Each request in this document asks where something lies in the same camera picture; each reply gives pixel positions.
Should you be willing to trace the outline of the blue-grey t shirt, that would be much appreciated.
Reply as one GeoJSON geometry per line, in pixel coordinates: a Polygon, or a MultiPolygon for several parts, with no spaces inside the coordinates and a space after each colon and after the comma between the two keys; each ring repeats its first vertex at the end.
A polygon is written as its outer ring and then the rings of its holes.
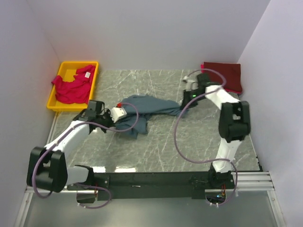
{"type": "Polygon", "coordinates": [[[139,134],[147,134],[147,123],[154,115],[179,116],[182,109],[180,105],[172,100],[159,99],[153,96],[132,95],[122,100],[122,107],[126,110],[126,117],[117,121],[116,129],[125,130],[129,137],[137,138],[139,134]]]}

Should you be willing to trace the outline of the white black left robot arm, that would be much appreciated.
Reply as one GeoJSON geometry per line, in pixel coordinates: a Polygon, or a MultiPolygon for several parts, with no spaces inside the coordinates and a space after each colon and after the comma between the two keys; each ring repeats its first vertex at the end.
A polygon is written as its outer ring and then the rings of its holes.
{"type": "Polygon", "coordinates": [[[49,192],[60,192],[65,186],[78,183],[89,190],[94,186],[93,168],[77,165],[67,167],[67,156],[85,140],[93,130],[101,128],[106,132],[114,127],[125,111],[119,108],[106,109],[102,101],[89,101],[86,109],[76,115],[68,128],[44,147],[32,149],[27,171],[27,185],[49,192]]]}

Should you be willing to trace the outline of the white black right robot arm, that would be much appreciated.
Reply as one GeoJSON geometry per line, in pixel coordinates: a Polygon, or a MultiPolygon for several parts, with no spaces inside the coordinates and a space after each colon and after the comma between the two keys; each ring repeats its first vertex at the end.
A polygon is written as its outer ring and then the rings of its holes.
{"type": "Polygon", "coordinates": [[[216,160],[208,171],[208,184],[214,189],[228,182],[236,151],[247,135],[250,134],[250,107],[246,101],[231,96],[219,83],[212,82],[206,73],[200,73],[195,79],[183,78],[185,90],[180,109],[197,106],[197,102],[208,99],[220,110],[218,131],[221,137],[216,160]]]}

